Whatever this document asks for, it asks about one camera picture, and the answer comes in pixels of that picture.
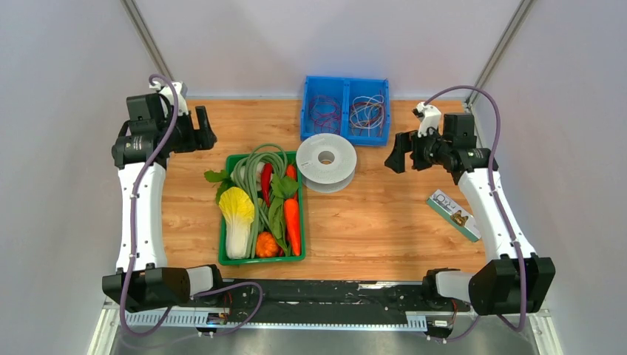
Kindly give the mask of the white perforated spool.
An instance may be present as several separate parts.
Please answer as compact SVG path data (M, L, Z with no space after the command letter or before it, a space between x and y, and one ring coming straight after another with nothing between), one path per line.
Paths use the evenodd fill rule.
M340 135L312 135L296 151L296 167L303 183L319 193L330 194L346 188L354 178L356 165L356 149Z

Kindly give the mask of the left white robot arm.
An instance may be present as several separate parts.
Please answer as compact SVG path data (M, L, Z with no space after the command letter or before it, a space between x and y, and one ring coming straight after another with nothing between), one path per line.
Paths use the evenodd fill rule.
M215 265L168 265L163 244L162 194L171 153L212 149L217 141L206 108L196 107L199 127L180 93L164 87L126 100L129 120L112 146L123 197L121 248L113 275L102 278L105 295L135 313L186 305L197 294L218 306L226 287Z

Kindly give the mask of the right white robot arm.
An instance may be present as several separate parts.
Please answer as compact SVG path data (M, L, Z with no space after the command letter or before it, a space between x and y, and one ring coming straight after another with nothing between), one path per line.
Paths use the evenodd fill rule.
M443 166L472 209L487 257L487 264L474 274L454 268L429 270L421 290L423 303L438 310L457 299L481 316L538 312L555 265L538 255L518 226L497 182L500 175L490 149L477 146L474 117L443 115L432 107L413 112L419 128L396 134L385 166L402 173L406 157L416 171Z

